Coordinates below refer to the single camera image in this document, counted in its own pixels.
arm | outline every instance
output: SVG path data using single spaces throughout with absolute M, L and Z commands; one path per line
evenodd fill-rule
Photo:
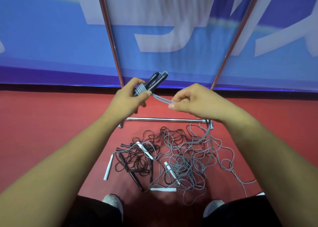
M 59 226 L 116 126 L 146 106 L 148 93 L 132 96 L 143 80 L 118 90 L 106 112 L 92 125 L 0 194 L 3 226 Z
M 284 226 L 318 222 L 318 169 L 228 100 L 195 84 L 169 108 L 225 125 Z

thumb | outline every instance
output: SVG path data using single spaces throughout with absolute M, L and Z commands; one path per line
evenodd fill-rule
M 189 101 L 173 102 L 168 105 L 168 108 L 176 111 L 189 112 L 189 104 Z
M 145 102 L 146 99 L 149 98 L 149 96 L 151 95 L 151 91 L 147 91 L 147 92 L 143 92 L 141 93 L 140 95 L 136 96 L 136 100 L 138 102 L 138 106 L 142 103 L 142 102 Z

sneaker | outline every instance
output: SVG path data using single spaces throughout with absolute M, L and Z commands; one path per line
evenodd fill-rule
M 216 210 L 218 207 L 224 205 L 224 202 L 222 200 L 213 200 L 210 202 L 206 207 L 203 212 L 203 217 L 208 217 L 214 210 Z
M 120 199 L 114 194 L 108 194 L 103 201 L 104 203 L 110 204 L 111 206 L 119 209 L 121 213 L 121 221 L 124 221 L 124 209 L 122 207 Z

red floor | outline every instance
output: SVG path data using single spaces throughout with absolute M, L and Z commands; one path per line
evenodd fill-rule
M 0 192 L 43 158 L 53 153 L 78 132 L 96 120 L 107 108 L 112 95 L 0 92 Z M 255 116 L 262 124 L 286 141 L 306 159 L 318 166 L 318 101 L 230 99 Z M 171 111 L 167 105 L 150 98 L 138 116 L 191 118 Z M 125 222 L 130 226 L 199 225 L 205 205 L 212 199 L 224 202 L 243 198 L 241 184 L 232 173 L 219 166 L 210 167 L 208 193 L 191 207 L 177 193 L 141 193 L 130 176 L 111 170 L 108 181 L 103 177 L 110 154 L 121 143 L 129 144 L 134 136 L 147 130 L 158 132 L 162 126 L 185 129 L 183 123 L 125 122 L 116 129 L 105 150 L 86 179 L 80 195 L 102 200 L 109 193 L 124 201 Z M 213 136 L 235 151 L 234 169 L 242 181 L 253 180 L 242 156 L 223 125 L 214 124 Z M 226 152 L 222 157 L 230 157 Z M 141 179 L 145 186 L 149 179 Z M 261 192 L 257 183 L 246 185 L 248 196 Z

left hand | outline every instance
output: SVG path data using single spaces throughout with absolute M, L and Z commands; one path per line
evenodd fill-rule
M 138 96 L 133 96 L 133 89 L 141 83 L 144 84 L 145 81 L 138 78 L 132 78 L 128 84 L 116 92 L 106 112 L 110 113 L 115 119 L 121 122 L 133 113 L 137 113 L 140 105 L 146 107 L 145 100 L 149 98 L 151 91 L 143 92 Z

